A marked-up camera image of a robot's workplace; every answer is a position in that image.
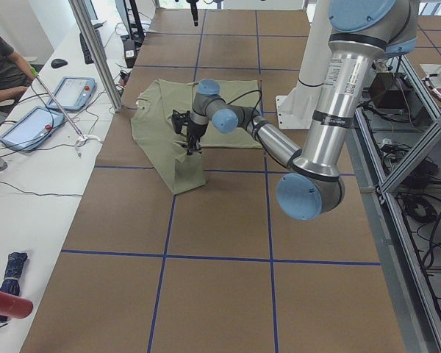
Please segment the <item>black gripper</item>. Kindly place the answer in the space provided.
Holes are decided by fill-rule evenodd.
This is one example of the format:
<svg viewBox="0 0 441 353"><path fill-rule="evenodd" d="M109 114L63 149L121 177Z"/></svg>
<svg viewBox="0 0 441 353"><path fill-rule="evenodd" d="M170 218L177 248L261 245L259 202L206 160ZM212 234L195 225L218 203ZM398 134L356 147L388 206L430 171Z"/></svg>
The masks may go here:
<svg viewBox="0 0 441 353"><path fill-rule="evenodd" d="M197 124L193 121L187 123L187 155L192 155L192 149L195 153L202 153L202 148L199 146L201 138L205 134L205 125Z"/></svg>

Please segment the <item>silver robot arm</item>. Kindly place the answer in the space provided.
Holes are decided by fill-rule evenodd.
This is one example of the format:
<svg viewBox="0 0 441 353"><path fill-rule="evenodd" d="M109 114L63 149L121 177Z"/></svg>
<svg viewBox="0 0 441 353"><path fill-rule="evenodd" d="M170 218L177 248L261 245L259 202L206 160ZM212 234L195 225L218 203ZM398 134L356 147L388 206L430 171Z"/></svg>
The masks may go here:
<svg viewBox="0 0 441 353"><path fill-rule="evenodd" d="M198 26L198 0L186 0L186 2L190 5L190 11L193 17L193 24L194 26Z"/></svg>
<svg viewBox="0 0 441 353"><path fill-rule="evenodd" d="M227 104L219 84L203 79L185 119L173 120L177 133L187 127L187 153L200 150L200 139L210 124L223 134L243 128L289 170L276 187L284 213L305 221L333 210L345 195L337 161L365 75L374 60L413 50L418 7L418 1L331 1L326 12L331 58L304 147L265 120L256 108Z"/></svg>

